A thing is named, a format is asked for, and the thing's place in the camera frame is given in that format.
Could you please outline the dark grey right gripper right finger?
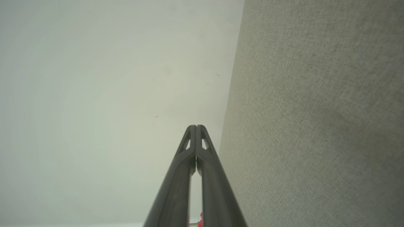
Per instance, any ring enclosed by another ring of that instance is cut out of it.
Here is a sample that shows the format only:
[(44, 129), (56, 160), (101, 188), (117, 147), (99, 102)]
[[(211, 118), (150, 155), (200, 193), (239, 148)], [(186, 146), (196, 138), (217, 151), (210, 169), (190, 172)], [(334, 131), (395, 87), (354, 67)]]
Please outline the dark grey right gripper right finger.
[(196, 127), (197, 169), (202, 177), (204, 227), (247, 227), (205, 126)]

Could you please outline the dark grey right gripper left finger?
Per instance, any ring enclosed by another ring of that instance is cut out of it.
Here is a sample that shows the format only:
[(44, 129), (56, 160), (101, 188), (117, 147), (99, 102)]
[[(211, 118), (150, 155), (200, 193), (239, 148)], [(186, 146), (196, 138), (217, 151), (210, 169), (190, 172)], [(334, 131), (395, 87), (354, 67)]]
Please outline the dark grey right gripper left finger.
[(196, 125), (186, 129), (144, 227), (188, 227), (191, 178), (196, 171)]

